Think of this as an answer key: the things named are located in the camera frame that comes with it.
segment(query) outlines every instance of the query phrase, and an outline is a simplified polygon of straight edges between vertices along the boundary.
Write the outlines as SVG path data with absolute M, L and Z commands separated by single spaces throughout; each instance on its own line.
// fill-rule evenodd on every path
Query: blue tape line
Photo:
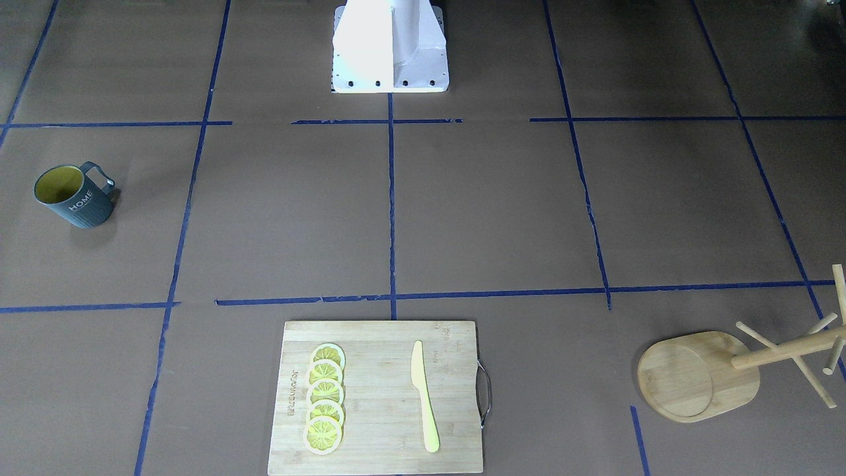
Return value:
M 194 156 L 194 167 L 191 170 L 191 182 L 188 186 L 188 196 L 185 199 L 185 211 L 182 218 L 182 229 L 179 231 L 179 244 L 176 247 L 176 258 L 173 260 L 173 278 L 170 282 L 170 289 L 168 291 L 168 302 L 173 302 L 176 296 L 176 284 L 179 281 L 179 267 L 182 263 L 182 252 L 185 246 L 185 236 L 188 233 L 188 222 L 191 217 L 191 199 L 194 195 L 194 185 L 197 181 L 197 169 L 200 167 L 200 159 L 203 153 L 203 144 L 206 140 L 206 127 L 209 118 L 209 113 L 212 110 L 212 99 L 214 97 L 214 86 L 217 81 L 217 68 L 220 66 L 220 57 L 223 51 L 223 39 L 226 37 L 226 27 L 229 19 L 229 9 L 232 6 L 232 0 L 226 1 L 226 8 L 223 10 L 223 22 L 220 27 L 220 36 L 217 39 L 217 53 L 215 55 L 214 67 L 211 69 L 211 80 L 209 81 L 209 92 L 206 96 L 206 109 L 203 113 L 203 124 L 200 127 L 200 138 L 197 140 L 197 152 Z M 147 447 L 147 437 L 150 433 L 150 422 L 152 420 L 153 408 L 156 405 L 156 393 L 158 389 L 159 376 L 162 372 L 162 361 L 164 359 L 165 334 L 168 332 L 170 325 L 170 307 L 167 307 L 164 312 L 164 320 L 162 322 L 162 334 L 159 338 L 159 352 L 156 364 L 156 378 L 153 380 L 153 385 L 150 388 L 150 397 L 147 400 L 147 412 L 144 416 L 144 428 L 141 431 L 141 440 L 138 444 L 138 457 L 135 459 L 135 476 L 141 476 L 141 469 L 144 466 L 144 455 Z
M 170 307 L 167 307 L 164 311 L 162 333 L 159 335 L 159 347 L 156 359 L 156 377 L 153 380 L 152 387 L 150 387 L 150 395 L 147 397 L 147 409 L 144 413 L 144 426 L 141 429 L 141 441 L 138 444 L 138 456 L 135 458 L 135 476 L 141 476 L 141 467 L 144 464 L 144 453 L 146 452 L 147 448 L 147 438 L 150 435 L 150 423 L 153 419 L 153 407 L 156 405 L 156 393 L 158 392 L 159 377 L 162 375 L 165 334 L 168 332 L 168 327 L 170 327 L 170 312 Z
M 834 285 L 834 280 L 811 281 L 813 285 Z M 803 287 L 804 281 L 765 281 L 752 283 L 720 283 L 713 285 L 656 285 L 656 286 L 617 286 L 611 292 L 653 292 L 653 291 L 708 291 L 727 289 L 761 289 Z
M 846 116 L 744 116 L 744 120 L 846 120 Z
M 26 84 L 30 82 L 30 76 L 32 76 L 32 70 L 36 66 L 36 60 L 38 59 L 38 55 L 41 54 L 41 48 L 44 47 L 44 41 L 47 39 L 47 32 L 50 31 L 50 25 L 52 25 L 52 19 L 56 15 L 56 7 L 58 6 L 58 0 L 53 0 L 52 6 L 50 7 L 50 14 L 47 16 L 47 22 L 44 24 L 44 30 L 41 31 L 41 38 L 38 39 L 38 45 L 36 46 L 36 50 L 32 53 L 32 59 L 30 60 L 30 65 L 26 68 L 26 73 L 24 74 L 24 79 L 20 82 L 20 88 L 18 88 L 18 94 L 14 97 L 14 102 L 12 103 L 12 108 L 8 112 L 8 117 L 6 118 L 6 127 L 3 128 L 3 131 L 0 132 L 0 148 L 3 147 L 3 143 L 6 141 L 6 134 L 8 134 L 9 126 L 12 124 L 14 120 L 14 115 L 18 112 L 18 106 L 20 105 L 20 99 L 24 96 L 24 89 L 26 89 Z
M 569 294 L 604 294 L 605 288 L 573 288 L 547 290 L 515 291 L 457 291 L 457 292 L 416 292 L 397 295 L 397 299 L 444 299 L 461 297 L 510 297 L 510 296 L 562 296 Z
M 761 162 L 761 158 L 758 156 L 757 149 L 755 149 L 755 143 L 752 141 L 752 135 L 749 132 L 749 128 L 746 126 L 744 115 L 740 112 L 740 105 L 738 104 L 737 97 L 734 95 L 734 91 L 731 85 L 728 83 L 728 77 L 726 76 L 725 69 L 722 68 L 722 63 L 720 63 L 719 56 L 717 56 L 717 50 L 714 48 L 714 44 L 711 41 L 711 36 L 708 34 L 708 29 L 705 27 L 705 21 L 702 19 L 702 15 L 699 12 L 699 8 L 696 7 L 696 0 L 690 0 L 690 7 L 693 9 L 694 15 L 696 16 L 696 21 L 699 22 L 699 27 L 702 29 L 702 34 L 705 36 L 705 40 L 708 44 L 708 49 L 711 51 L 711 56 L 714 59 L 714 63 L 717 66 L 717 70 L 719 70 L 720 72 L 722 83 L 726 86 L 728 98 L 732 102 L 732 106 L 734 106 L 734 112 L 737 114 L 737 117 L 740 120 L 740 126 L 743 128 L 744 136 L 746 137 L 746 142 L 749 144 L 749 149 L 752 152 L 752 157 L 755 159 L 755 165 L 757 165 L 758 167 L 758 174 L 761 176 L 761 181 L 764 183 L 764 188 L 766 188 L 766 194 L 770 197 L 772 208 L 775 210 L 776 216 L 778 217 L 778 221 L 782 226 L 784 237 L 787 239 L 788 245 L 790 246 L 790 251 L 793 253 L 794 261 L 796 262 L 797 268 L 799 268 L 799 274 L 802 275 L 802 281 L 805 283 L 805 288 L 808 291 L 808 296 L 810 297 L 810 301 L 814 306 L 814 310 L 816 311 L 816 316 L 819 319 L 823 319 L 820 303 L 816 300 L 816 294 L 814 293 L 814 289 L 811 287 L 810 280 L 808 279 L 808 274 L 805 272 L 805 266 L 802 265 L 802 259 L 799 257 L 799 251 L 796 249 L 796 244 L 794 243 L 793 238 L 790 235 L 790 230 L 788 229 L 788 224 L 784 219 L 784 215 L 782 215 L 782 210 L 778 206 L 776 195 L 772 191 L 772 187 L 770 186 L 770 180 L 766 177 L 764 165 Z M 841 370 L 843 374 L 843 379 L 846 380 L 846 370 L 844 370 L 843 368 L 841 368 Z
M 280 297 L 271 299 L 216 299 L 218 306 L 264 306 L 268 304 L 311 304 L 314 302 L 389 301 L 389 294 L 357 296 Z
M 396 235 L 394 211 L 396 204 L 394 201 L 394 183 L 393 183 L 393 94 L 387 95 L 387 177 L 388 177 L 388 199 L 390 200 L 390 210 L 388 217 L 391 221 L 391 320 L 397 320 L 397 253 L 396 253 Z
M 808 120 L 808 121 L 838 121 L 846 120 L 846 116 L 743 116 L 744 120 Z M 621 117 L 583 117 L 583 118 L 529 118 L 529 122 L 652 122 L 652 121 L 723 121 L 739 120 L 737 116 L 621 116 Z
M 834 280 L 815 280 L 810 282 L 814 286 L 834 286 Z M 654 285 L 654 286 L 618 286 L 609 287 L 612 293 L 660 292 L 660 291 L 711 291 L 729 289 L 761 289 L 802 287 L 803 281 L 762 281 L 750 283 L 720 283 L 711 285 Z M 444 299 L 467 297 L 508 297 L 508 296 L 563 296 L 571 294 L 604 294 L 604 287 L 593 288 L 561 288 L 539 290 L 507 290 L 507 291 L 452 291 L 452 292 L 410 292 L 397 293 L 398 301 L 414 299 Z M 369 294 L 351 296 L 309 296 L 309 297 L 279 297 L 268 299 L 217 299 L 218 306 L 261 306 L 266 304 L 310 304 L 315 302 L 357 302 L 357 301 L 389 301 L 390 294 Z
M 217 69 L 220 67 L 220 57 L 223 53 L 223 38 L 226 36 L 226 27 L 229 22 L 229 8 L 232 5 L 232 0 L 226 0 L 226 9 L 223 10 L 223 23 L 220 25 L 220 36 L 217 38 L 217 53 L 214 57 L 214 67 L 211 69 L 211 80 L 209 81 L 209 93 L 206 97 L 206 111 L 203 113 L 203 120 L 209 119 L 209 113 L 212 110 L 212 97 L 214 96 L 214 86 L 217 83 Z
M 640 420 L 637 417 L 637 408 L 634 405 L 629 409 L 632 412 L 632 424 L 634 425 L 634 436 L 637 438 L 637 448 L 640 452 L 640 464 L 643 465 L 643 476 L 650 476 L 649 460 L 646 459 L 646 447 L 643 444 L 643 433 L 640 432 Z
M 464 119 L 395 119 L 394 124 L 461 124 Z
M 215 121 L 161 121 L 161 122 L 44 122 L 31 124 L 12 124 L 11 129 L 46 129 L 62 127 L 178 127 L 199 125 L 232 125 L 231 120 Z
M 114 304 L 70 304 L 67 306 L 0 307 L 0 314 L 57 313 L 62 311 L 114 311 L 119 309 L 163 309 L 178 302 L 119 302 Z
M 579 117 L 579 118 L 529 118 L 529 122 L 661 122 L 661 121 L 738 120 L 733 116 L 629 116 L 629 117 Z
M 570 101 L 567 96 L 567 86 L 564 83 L 564 72 L 561 66 L 561 57 L 558 55 L 558 43 L 555 41 L 555 32 L 552 29 L 552 17 L 549 14 L 549 3 L 543 0 L 543 11 L 547 17 L 547 29 L 549 30 L 549 42 L 552 44 L 552 56 L 555 58 L 555 68 L 558 71 L 558 82 L 561 86 L 561 96 L 564 100 L 564 110 L 567 112 L 567 118 L 572 119 L 573 113 L 570 110 Z M 582 186 L 585 189 L 585 206 L 587 207 L 587 216 L 591 219 L 591 228 L 593 229 L 593 240 L 596 244 L 596 257 L 599 260 L 599 271 L 602 274 L 602 286 L 605 288 L 605 299 L 608 304 L 608 309 L 611 309 L 611 291 L 608 290 L 608 275 L 605 271 L 605 260 L 602 259 L 602 246 L 599 242 L 599 231 L 596 229 L 596 218 L 593 215 L 593 208 L 591 206 L 591 193 L 587 188 L 587 179 L 585 178 L 585 168 L 582 165 L 581 152 L 579 151 L 579 139 L 576 137 L 576 128 L 572 120 L 568 120 L 570 128 L 570 139 L 573 141 L 573 150 L 576 156 L 576 165 L 579 168 L 579 178 Z
M 291 125 L 387 124 L 389 119 L 302 119 Z M 394 124 L 461 124 L 464 119 L 395 119 Z
M 302 119 L 291 125 L 387 124 L 387 119 Z

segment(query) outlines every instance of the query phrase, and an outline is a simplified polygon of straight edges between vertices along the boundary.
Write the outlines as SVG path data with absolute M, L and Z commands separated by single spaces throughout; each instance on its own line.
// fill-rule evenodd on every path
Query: knife handle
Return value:
M 440 449 L 441 440 L 437 436 L 435 415 L 431 412 L 428 391 L 420 391 L 420 414 L 423 418 L 423 445 L 426 447 L 426 451 L 434 453 Z

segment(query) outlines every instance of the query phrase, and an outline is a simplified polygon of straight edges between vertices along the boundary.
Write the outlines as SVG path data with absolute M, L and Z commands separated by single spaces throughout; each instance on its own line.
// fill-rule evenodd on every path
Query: printed text on mug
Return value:
M 85 205 L 88 205 L 88 201 L 90 201 L 93 196 L 94 196 L 93 192 L 87 191 L 85 193 L 85 196 L 82 197 L 82 200 L 79 200 L 77 203 L 68 207 L 68 210 L 70 210 L 71 212 L 75 212 L 75 211 L 79 210 L 80 208 L 84 207 Z

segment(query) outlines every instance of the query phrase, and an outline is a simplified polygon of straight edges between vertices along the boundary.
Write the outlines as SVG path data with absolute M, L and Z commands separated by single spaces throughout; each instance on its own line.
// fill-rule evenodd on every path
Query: cutting board handle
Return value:
M 485 381 L 487 382 L 487 410 L 484 413 L 479 410 L 479 417 L 481 419 L 481 428 L 485 429 L 485 420 L 487 420 L 487 416 L 491 414 L 491 408 L 493 407 L 493 388 L 491 387 L 491 376 L 487 374 L 487 370 L 485 366 L 482 365 L 481 359 L 476 359 L 476 363 L 479 365 L 479 370 L 481 370 L 482 374 L 485 375 Z

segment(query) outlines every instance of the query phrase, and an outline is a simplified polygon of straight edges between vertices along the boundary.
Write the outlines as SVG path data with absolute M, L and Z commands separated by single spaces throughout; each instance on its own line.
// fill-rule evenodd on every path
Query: knife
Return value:
M 426 384 L 426 368 L 423 366 L 423 342 L 418 340 L 411 351 L 411 384 L 420 392 L 420 413 L 423 418 L 423 444 L 426 451 L 434 453 L 441 447 L 437 437 L 435 415 L 431 412 L 429 386 Z

